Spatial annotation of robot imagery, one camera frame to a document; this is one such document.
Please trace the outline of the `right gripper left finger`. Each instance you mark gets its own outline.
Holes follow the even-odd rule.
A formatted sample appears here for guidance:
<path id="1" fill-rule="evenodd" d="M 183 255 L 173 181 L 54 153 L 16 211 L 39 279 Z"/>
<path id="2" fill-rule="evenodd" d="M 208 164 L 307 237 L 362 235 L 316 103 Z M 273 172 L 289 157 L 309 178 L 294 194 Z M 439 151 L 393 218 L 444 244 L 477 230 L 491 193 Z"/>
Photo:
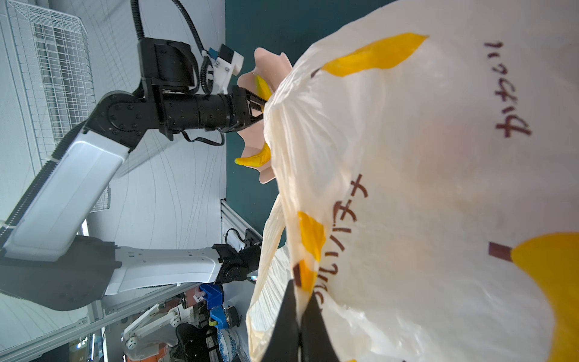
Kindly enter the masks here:
<path id="1" fill-rule="evenodd" d="M 277 321 L 262 362 L 298 362 L 299 325 L 296 319 L 294 280 L 288 281 Z"/>

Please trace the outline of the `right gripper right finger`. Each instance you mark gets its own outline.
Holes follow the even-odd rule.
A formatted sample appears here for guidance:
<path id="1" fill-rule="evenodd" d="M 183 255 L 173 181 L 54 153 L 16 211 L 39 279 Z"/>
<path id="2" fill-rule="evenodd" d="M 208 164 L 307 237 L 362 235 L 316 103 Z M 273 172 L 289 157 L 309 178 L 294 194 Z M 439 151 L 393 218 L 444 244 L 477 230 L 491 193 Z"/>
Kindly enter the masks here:
<path id="1" fill-rule="evenodd" d="M 301 359 L 305 362 L 339 362 L 327 333 L 318 300 L 312 296 L 302 316 Z"/>

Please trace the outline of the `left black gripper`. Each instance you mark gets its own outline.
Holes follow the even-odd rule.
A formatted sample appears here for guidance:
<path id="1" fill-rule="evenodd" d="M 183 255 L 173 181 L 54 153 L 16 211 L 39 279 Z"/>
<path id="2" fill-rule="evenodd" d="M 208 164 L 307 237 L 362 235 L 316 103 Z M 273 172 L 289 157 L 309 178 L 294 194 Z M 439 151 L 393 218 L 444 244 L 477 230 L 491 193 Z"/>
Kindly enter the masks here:
<path id="1" fill-rule="evenodd" d="M 265 100 L 245 88 L 235 86 L 227 94 L 198 93 L 200 71 L 190 45 L 143 38 L 137 48 L 141 72 L 137 98 L 152 104 L 153 127 L 168 139 L 193 129 L 238 132 L 262 119 L 253 110 L 265 106 Z"/>

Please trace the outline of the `yellow banana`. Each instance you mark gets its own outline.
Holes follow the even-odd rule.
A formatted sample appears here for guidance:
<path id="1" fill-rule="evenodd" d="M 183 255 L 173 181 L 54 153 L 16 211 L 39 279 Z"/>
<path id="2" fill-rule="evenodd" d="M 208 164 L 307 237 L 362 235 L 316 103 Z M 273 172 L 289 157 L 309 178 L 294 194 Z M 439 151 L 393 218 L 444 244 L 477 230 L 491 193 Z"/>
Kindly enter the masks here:
<path id="1" fill-rule="evenodd" d="M 268 86 L 267 82 L 260 77 L 259 75 L 256 77 L 256 89 L 257 94 L 263 98 L 264 100 L 269 100 L 271 97 L 271 89 Z M 263 137 L 263 131 L 260 134 L 262 137 L 262 148 L 259 152 L 255 153 L 254 155 L 249 155 L 245 157 L 240 157 L 235 160 L 235 163 L 245 167 L 254 167 L 259 168 L 267 164 L 271 160 L 271 151 L 269 149 L 268 144 L 265 142 Z"/>

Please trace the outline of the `cream plastic banana bag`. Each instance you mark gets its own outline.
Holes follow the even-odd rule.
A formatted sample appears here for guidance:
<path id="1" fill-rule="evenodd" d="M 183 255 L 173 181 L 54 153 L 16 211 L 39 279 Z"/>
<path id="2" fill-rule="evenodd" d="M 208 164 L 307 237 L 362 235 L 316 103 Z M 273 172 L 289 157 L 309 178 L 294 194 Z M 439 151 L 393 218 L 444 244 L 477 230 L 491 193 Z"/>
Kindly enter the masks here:
<path id="1" fill-rule="evenodd" d="M 265 107 L 279 194 L 247 317 L 288 281 L 339 361 L 578 359 L 578 3 L 395 1 Z"/>

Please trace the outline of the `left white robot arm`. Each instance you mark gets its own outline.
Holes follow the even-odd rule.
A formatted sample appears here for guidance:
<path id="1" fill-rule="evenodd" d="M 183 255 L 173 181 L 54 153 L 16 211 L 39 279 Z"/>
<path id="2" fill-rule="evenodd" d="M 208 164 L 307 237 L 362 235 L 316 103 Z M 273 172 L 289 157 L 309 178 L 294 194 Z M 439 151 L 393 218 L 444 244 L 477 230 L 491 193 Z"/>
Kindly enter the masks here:
<path id="1" fill-rule="evenodd" d="M 142 92 L 107 93 L 60 141 L 2 225 L 4 295 L 71 311 L 141 288 L 242 281 L 258 268 L 257 246 L 151 250 L 79 234 L 147 131 L 168 139 L 197 129 L 226 134 L 262 120 L 264 99 L 245 88 L 195 90 L 198 66 L 189 45 L 144 38 L 138 53 Z"/>

